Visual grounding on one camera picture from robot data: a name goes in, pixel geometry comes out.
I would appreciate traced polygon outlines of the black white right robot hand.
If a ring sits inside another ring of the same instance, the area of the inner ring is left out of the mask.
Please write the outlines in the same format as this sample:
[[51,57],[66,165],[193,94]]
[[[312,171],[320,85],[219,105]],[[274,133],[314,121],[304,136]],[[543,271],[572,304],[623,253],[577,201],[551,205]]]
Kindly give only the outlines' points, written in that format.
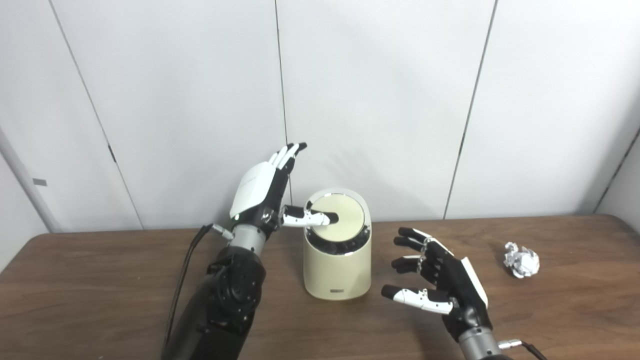
[[381,289],[383,297],[440,314],[447,332],[455,341],[475,328],[493,330],[489,299],[469,258],[456,258],[438,239],[416,228],[398,228],[393,243],[419,254],[394,259],[391,268],[399,274],[414,272],[434,288],[386,284]]

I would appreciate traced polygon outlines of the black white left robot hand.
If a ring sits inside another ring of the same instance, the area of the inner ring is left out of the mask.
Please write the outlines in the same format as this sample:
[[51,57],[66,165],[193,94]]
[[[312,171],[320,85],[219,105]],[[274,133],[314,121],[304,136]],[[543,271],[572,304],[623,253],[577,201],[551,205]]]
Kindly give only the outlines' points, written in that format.
[[339,222],[335,212],[312,210],[311,203],[291,206],[283,198],[297,155],[305,142],[289,143],[242,176],[230,209],[231,226],[249,225],[267,236],[281,227],[325,227]]

